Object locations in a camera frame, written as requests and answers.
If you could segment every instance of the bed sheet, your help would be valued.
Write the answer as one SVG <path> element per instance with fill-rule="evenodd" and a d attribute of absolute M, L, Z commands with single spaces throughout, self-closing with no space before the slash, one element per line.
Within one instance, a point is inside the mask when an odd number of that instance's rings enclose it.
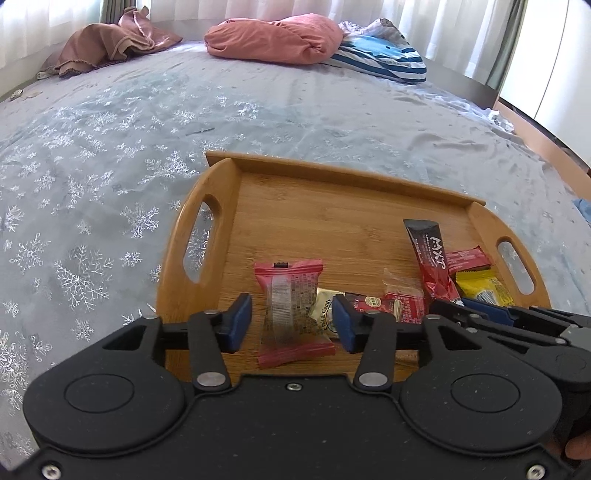
<path fill-rule="evenodd" d="M 532 253 L 553 305 L 589 312 L 591 230 L 572 192 L 517 137 L 431 85 L 180 44 L 24 96 L 0 104 L 0 461 L 11 468 L 35 448 L 21 414 L 32 379 L 151 311 L 172 223 L 208 149 L 481 197 Z M 191 236 L 194 275 L 210 223 L 204 215 Z"/>

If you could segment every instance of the candy wrapper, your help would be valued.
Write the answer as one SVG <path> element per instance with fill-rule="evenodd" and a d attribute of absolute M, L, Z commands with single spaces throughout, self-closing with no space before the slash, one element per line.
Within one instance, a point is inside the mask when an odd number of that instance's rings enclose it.
<path fill-rule="evenodd" d="M 329 338 L 337 339 L 339 337 L 332 320 L 332 303 L 335 295 L 338 294 L 344 295 L 358 312 L 368 312 L 370 310 L 392 314 L 398 312 L 396 318 L 400 321 L 400 312 L 394 309 L 395 302 L 393 299 L 380 299 L 356 293 L 319 288 L 316 293 L 316 302 L 310 309 L 310 317 L 318 323 Z"/>
<path fill-rule="evenodd" d="M 402 312 L 396 316 L 399 322 L 421 323 L 427 310 L 425 294 L 418 280 L 413 278 L 398 278 L 387 268 L 384 268 L 385 298 L 399 300 Z"/>
<path fill-rule="evenodd" d="M 335 354 L 330 339 L 308 317 L 322 269 L 322 260 L 255 263 L 256 279 L 267 298 L 258 353 L 261 368 Z"/>
<path fill-rule="evenodd" d="M 491 261 L 480 247 L 449 252 L 446 254 L 446 260 L 450 275 L 463 270 L 482 270 L 491 267 Z"/>
<path fill-rule="evenodd" d="M 394 300 L 358 295 L 356 293 L 345 293 L 345 298 L 353 304 L 353 308 L 358 312 L 378 311 L 394 314 Z"/>
<path fill-rule="evenodd" d="M 514 305 L 513 298 L 492 270 L 458 272 L 456 283 L 470 299 L 484 301 L 499 307 Z"/>
<path fill-rule="evenodd" d="M 423 287 L 432 299 L 462 304 L 447 270 L 439 224 L 430 220 L 404 220 L 421 269 Z"/>
<path fill-rule="evenodd" d="M 335 295 L 344 295 L 344 291 L 327 290 L 318 288 L 316 302 L 310 309 L 310 318 L 314 319 L 329 338 L 338 338 L 339 334 L 332 321 L 332 302 Z"/>

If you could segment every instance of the tray handle hole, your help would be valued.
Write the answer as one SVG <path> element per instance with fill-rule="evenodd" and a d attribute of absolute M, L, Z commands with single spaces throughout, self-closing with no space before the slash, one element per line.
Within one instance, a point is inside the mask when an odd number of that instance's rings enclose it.
<path fill-rule="evenodd" d="M 519 291 L 523 295 L 529 295 L 530 293 L 533 293 L 534 282 L 513 245 L 508 241 L 503 241 L 499 244 L 497 249 L 503 261 L 509 268 L 511 275 L 513 275 Z"/>
<path fill-rule="evenodd" d="M 198 283 L 201 276 L 201 267 L 205 259 L 205 252 L 209 243 L 210 235 L 213 232 L 214 216 L 205 202 L 199 208 L 199 214 L 195 219 L 189 244 L 185 250 L 183 267 L 188 278 Z"/>

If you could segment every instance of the tray handle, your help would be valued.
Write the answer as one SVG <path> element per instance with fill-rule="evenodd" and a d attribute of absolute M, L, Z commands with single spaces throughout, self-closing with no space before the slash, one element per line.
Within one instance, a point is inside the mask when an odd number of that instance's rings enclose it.
<path fill-rule="evenodd" d="M 165 323 L 184 322 L 192 313 L 217 308 L 240 182 L 240 169 L 227 158 L 208 168 L 187 196 L 168 240 L 156 296 L 156 311 Z M 194 283 L 183 260 L 203 202 L 212 211 L 213 230 L 199 282 Z"/>
<path fill-rule="evenodd" d="M 521 307 L 530 307 L 537 305 L 540 307 L 550 308 L 550 298 L 548 291 L 542 280 L 542 275 L 536 266 L 534 259 L 531 258 L 530 253 L 525 248 L 521 240 L 517 238 L 506 224 L 501 221 L 493 212 L 486 207 L 473 203 L 467 209 L 470 221 L 478 231 L 480 238 L 482 238 L 483 247 L 486 253 L 490 256 L 494 266 L 496 267 L 503 284 L 511 293 L 516 304 Z M 519 258 L 523 263 L 527 273 L 529 274 L 532 283 L 534 284 L 534 291 L 530 294 L 521 293 L 515 278 L 511 274 L 511 270 L 503 260 L 499 253 L 499 245 L 502 242 L 509 242 Z"/>

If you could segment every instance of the green curtain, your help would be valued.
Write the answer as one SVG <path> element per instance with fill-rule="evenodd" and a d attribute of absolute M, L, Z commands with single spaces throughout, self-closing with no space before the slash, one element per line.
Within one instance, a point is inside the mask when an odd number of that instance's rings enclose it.
<path fill-rule="evenodd" d="M 103 0 L 100 9 L 100 22 L 119 23 L 125 9 L 135 6 L 135 0 Z"/>
<path fill-rule="evenodd" d="M 503 80 L 505 80 L 505 75 L 511 64 L 511 58 L 515 51 L 515 45 L 517 45 L 517 39 L 519 38 L 519 31 L 521 30 L 527 1 L 528 0 L 513 0 L 513 4 L 511 5 L 509 21 L 507 22 L 505 35 L 503 35 L 501 49 L 499 50 L 494 65 L 492 66 L 491 74 L 486 81 L 486 84 L 495 90 L 501 89 Z"/>

